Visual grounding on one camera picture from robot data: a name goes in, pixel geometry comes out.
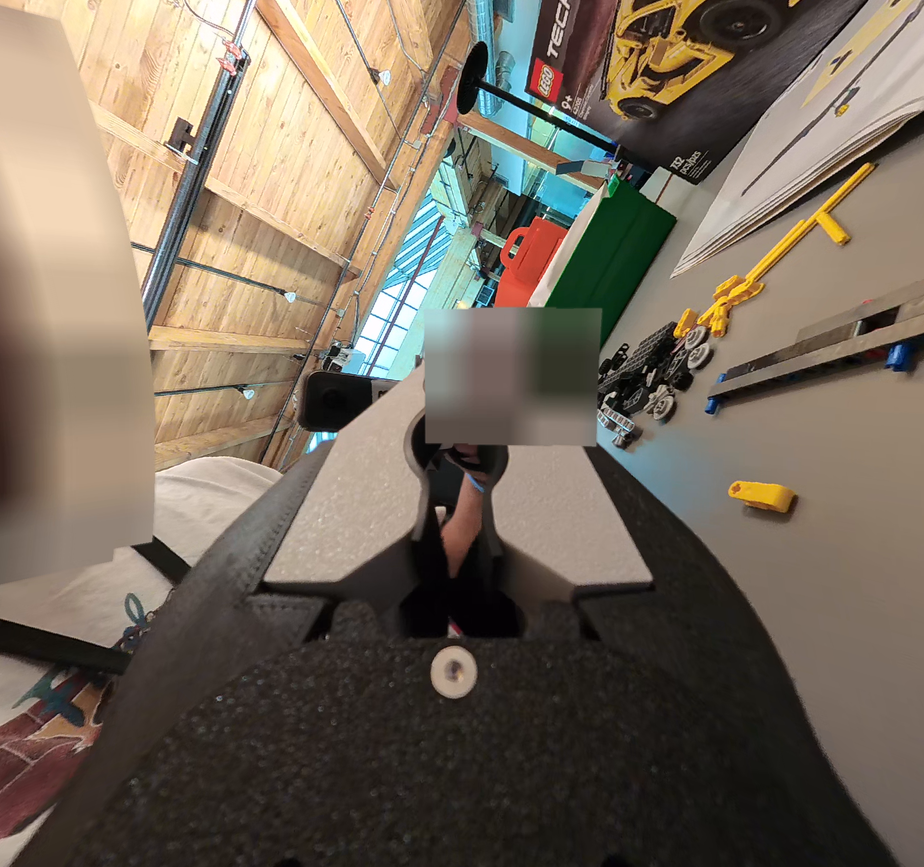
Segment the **orange plastic case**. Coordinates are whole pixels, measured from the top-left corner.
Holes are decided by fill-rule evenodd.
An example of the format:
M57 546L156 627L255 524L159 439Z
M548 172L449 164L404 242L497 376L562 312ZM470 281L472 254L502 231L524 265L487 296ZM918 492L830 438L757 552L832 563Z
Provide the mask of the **orange plastic case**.
M567 229L542 217L536 217L527 227L514 229L501 250L503 272L493 306L527 306L566 236Z

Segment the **green plastic bin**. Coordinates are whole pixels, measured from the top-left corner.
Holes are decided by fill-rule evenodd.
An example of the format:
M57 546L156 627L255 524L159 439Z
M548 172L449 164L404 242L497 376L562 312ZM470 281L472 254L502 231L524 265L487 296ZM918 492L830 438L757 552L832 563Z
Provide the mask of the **green plastic bin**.
M544 306L600 310L601 344L609 339L677 221L633 185L617 179L608 185L608 198Z

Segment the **white paper sheet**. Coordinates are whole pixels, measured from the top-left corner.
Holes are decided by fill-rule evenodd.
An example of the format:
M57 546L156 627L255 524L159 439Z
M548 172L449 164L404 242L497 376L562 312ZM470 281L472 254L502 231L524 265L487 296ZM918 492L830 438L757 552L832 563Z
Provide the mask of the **white paper sheet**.
M588 226L590 226L593 217L604 199L609 196L609 185L606 181L584 205L580 214L576 217L573 224L567 231L558 250L552 256L548 268L539 280L536 289L533 291L526 303L528 307L543 307L548 304L552 291L559 283L560 278L575 253L581 239L583 238Z

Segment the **black round object on pole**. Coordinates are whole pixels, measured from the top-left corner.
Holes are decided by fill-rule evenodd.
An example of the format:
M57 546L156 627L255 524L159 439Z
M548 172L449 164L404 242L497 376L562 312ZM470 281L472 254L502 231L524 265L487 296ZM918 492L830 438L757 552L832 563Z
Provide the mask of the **black round object on pole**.
M488 64L489 51L487 44L479 41L468 53L459 76L456 88L456 109L459 114L471 111L478 103L480 96L491 96L524 111L530 116L547 122L550 126L568 133L589 145L600 148L611 155L617 162L626 161L629 164L640 164L639 161L633 160L622 146L583 130L574 124L555 118L549 112L488 82L484 76L488 69Z

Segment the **cluster of yellow lego pieces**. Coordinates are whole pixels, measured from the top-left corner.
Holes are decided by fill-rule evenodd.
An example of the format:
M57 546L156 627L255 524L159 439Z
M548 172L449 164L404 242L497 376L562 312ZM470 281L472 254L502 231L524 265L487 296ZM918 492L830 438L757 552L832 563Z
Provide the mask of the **cluster of yellow lego pieces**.
M705 328L715 338L722 338L727 333L733 307L759 295L764 287L766 275L776 267L799 243L814 230L821 230L835 245L842 247L849 243L852 236L834 216L834 211L849 194L856 190L878 167L875 162L866 162L847 181L840 186L807 219L800 220L768 252L745 273L734 275L719 284L712 295L712 303L702 314L687 308L674 328L673 337L677 342L685 341L694 330Z

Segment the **instruction booklet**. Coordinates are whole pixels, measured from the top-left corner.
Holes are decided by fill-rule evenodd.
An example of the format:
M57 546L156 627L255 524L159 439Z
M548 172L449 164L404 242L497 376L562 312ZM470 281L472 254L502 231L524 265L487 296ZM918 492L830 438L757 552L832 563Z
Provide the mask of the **instruction booklet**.
M868 0L759 119L672 278L761 228L923 111L923 0Z

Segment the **black ceiling pipe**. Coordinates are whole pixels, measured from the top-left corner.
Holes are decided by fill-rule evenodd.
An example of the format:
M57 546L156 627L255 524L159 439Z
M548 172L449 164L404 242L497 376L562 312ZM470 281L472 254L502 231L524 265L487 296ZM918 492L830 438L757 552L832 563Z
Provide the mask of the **black ceiling pipe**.
M196 128L191 151L184 156L184 167L164 226L161 229L150 266L141 286L146 330L150 331L167 292L191 218L213 167L214 157L237 99L250 57L243 49L248 21L258 0L245 0L232 39L225 44L221 71Z

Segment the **stack of long black lego beams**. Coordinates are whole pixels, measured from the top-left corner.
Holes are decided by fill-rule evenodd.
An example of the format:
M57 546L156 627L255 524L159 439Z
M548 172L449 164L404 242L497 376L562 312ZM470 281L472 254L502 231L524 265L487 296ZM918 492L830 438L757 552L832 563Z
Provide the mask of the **stack of long black lego beams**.
M643 339L633 350L623 344L598 368L597 404L630 414L630 400L642 407L661 385L681 390L688 388L691 369L690 352L685 340L675 336L676 322L668 322Z

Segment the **long grey lego beam assembly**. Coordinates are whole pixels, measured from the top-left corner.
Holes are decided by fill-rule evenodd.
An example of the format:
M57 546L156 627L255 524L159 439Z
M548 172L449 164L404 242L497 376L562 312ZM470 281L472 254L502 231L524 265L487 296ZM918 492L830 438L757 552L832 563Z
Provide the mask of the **long grey lego beam assembly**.
M881 365L913 372L922 359L923 281L865 301L800 330L796 341L726 370L710 388L706 414L738 399Z

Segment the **lego set box with yellow car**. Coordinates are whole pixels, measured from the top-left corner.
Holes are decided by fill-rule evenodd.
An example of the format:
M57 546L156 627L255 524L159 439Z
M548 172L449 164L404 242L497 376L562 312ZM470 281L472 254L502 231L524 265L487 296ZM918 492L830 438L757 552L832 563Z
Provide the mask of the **lego set box with yellow car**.
M867 0L541 0L526 91L702 181Z

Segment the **person's left forearm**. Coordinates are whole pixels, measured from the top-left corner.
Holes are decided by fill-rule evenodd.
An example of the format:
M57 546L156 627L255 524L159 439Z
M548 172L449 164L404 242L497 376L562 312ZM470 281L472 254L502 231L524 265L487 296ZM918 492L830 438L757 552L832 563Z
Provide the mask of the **person's left forearm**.
M450 579L456 578L478 539L482 527L483 497L468 485L464 476L456 506L441 526L441 538Z

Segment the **yellow lego connector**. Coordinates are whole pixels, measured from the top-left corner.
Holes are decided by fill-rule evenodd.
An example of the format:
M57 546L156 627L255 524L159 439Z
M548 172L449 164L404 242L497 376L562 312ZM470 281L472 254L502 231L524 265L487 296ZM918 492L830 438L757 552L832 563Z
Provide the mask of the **yellow lego connector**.
M746 507L765 512L789 514L797 502L796 492L781 484L736 480L727 492Z

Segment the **metal ventilation duct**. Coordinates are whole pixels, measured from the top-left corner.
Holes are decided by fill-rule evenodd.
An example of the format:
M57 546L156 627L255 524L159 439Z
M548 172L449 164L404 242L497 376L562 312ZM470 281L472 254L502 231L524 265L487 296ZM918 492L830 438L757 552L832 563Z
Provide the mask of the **metal ventilation duct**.
M502 20L502 18L493 13L492 0L465 0L465 4L471 49L479 41L485 42L488 47L489 64L485 78L504 91L510 91L515 59L509 51L498 50L497 34L494 31L494 21L497 18ZM501 105L502 101L494 97L480 96L478 103L471 111L476 110L480 116L489 119L501 110Z

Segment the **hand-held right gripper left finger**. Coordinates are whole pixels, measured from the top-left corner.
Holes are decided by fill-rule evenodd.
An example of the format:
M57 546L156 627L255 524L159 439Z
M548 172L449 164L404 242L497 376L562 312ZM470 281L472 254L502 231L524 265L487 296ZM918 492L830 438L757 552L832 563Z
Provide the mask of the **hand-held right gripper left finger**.
M358 601L396 633L451 636L424 380L418 365L329 445L263 575L263 596Z

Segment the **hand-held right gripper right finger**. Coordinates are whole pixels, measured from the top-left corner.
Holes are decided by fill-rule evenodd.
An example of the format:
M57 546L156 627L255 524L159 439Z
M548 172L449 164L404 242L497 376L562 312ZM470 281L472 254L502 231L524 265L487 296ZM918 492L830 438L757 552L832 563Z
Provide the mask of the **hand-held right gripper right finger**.
M460 571L460 632L517 635L546 602L635 593L653 573L581 446L481 447L492 485Z

